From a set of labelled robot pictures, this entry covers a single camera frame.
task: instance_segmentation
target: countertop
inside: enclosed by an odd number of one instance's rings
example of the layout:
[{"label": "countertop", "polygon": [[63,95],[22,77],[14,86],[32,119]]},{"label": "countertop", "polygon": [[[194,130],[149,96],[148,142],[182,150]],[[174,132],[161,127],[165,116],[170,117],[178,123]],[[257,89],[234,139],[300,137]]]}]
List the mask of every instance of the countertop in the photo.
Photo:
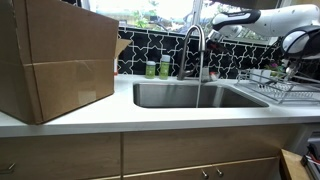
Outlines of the countertop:
[{"label": "countertop", "polygon": [[[285,106],[269,101],[266,108],[141,108],[133,103],[133,84],[138,82],[197,84],[196,79],[177,81],[171,77],[164,81],[118,75],[113,95],[43,125],[26,125],[0,112],[0,137],[320,122],[320,106]],[[221,79],[207,85],[217,83],[244,91],[235,86],[236,80]]]}]

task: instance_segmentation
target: dish drying rack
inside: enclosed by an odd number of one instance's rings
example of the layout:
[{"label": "dish drying rack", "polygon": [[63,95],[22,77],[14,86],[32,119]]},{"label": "dish drying rack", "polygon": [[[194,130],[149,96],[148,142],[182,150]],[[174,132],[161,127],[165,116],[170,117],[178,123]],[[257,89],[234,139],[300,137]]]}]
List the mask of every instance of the dish drying rack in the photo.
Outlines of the dish drying rack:
[{"label": "dish drying rack", "polygon": [[276,72],[278,77],[264,77],[252,73],[251,70],[238,70],[238,81],[236,85],[250,89],[278,104],[320,104],[320,81],[293,76],[304,83],[287,80],[287,74]]}]

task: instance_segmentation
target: faucet spout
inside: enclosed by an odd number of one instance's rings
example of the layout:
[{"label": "faucet spout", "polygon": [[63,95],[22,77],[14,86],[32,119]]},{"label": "faucet spout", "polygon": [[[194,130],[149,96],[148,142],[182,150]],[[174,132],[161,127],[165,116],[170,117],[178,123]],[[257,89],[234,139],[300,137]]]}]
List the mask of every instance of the faucet spout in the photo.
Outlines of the faucet spout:
[{"label": "faucet spout", "polygon": [[199,25],[193,25],[188,29],[188,32],[186,34],[186,37],[184,39],[184,43],[183,43],[183,50],[182,50],[182,59],[181,59],[181,63],[180,63],[180,70],[179,70],[179,74],[177,79],[182,81],[186,76],[190,76],[191,74],[193,74],[193,72],[195,71],[195,69],[197,68],[197,65],[189,71],[185,70],[185,63],[186,63],[186,51],[187,51],[187,45],[188,45],[188,41],[189,38],[192,34],[193,31],[197,30],[199,33],[199,52],[200,52],[200,71],[202,69],[203,66],[203,57],[204,57],[204,51],[205,51],[205,38],[204,38],[204,32],[201,28],[201,26]]}]

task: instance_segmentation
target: backsplash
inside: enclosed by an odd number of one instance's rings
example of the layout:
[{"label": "backsplash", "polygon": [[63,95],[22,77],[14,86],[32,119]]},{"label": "backsplash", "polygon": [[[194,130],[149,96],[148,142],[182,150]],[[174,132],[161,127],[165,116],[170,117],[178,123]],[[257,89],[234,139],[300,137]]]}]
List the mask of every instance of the backsplash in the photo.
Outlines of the backsplash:
[{"label": "backsplash", "polygon": [[[183,34],[159,32],[144,29],[119,27],[119,38],[131,39],[133,42],[119,55],[118,68],[120,74],[145,74],[146,61],[156,62],[156,75],[160,71],[160,58],[162,54],[170,55],[169,75],[177,76],[180,69],[182,49],[184,43]],[[267,45],[253,43],[243,43],[236,41],[224,41],[223,45],[231,50],[232,54],[220,52],[206,52],[204,65],[209,66],[210,71],[219,72],[221,78],[234,79],[237,77],[235,64],[240,68],[248,68],[257,61],[266,49]],[[188,42],[186,55],[186,69],[192,69],[199,62],[198,38],[193,37]],[[255,68],[263,68],[270,60],[279,58],[281,52],[279,49],[271,49]],[[305,61],[301,70],[316,79],[319,77],[319,61]],[[193,76],[199,75],[199,68]]]}]

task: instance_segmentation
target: green bottle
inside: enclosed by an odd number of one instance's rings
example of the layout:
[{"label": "green bottle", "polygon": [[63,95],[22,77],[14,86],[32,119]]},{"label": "green bottle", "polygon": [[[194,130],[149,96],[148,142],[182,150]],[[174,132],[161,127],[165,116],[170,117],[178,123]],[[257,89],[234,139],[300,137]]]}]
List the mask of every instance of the green bottle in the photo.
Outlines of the green bottle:
[{"label": "green bottle", "polygon": [[156,72],[156,63],[154,61],[147,61],[146,75],[147,79],[153,79]]},{"label": "green bottle", "polygon": [[160,79],[162,80],[168,79],[169,66],[170,66],[170,56],[162,55],[161,65],[160,65],[160,75],[159,75]]}]

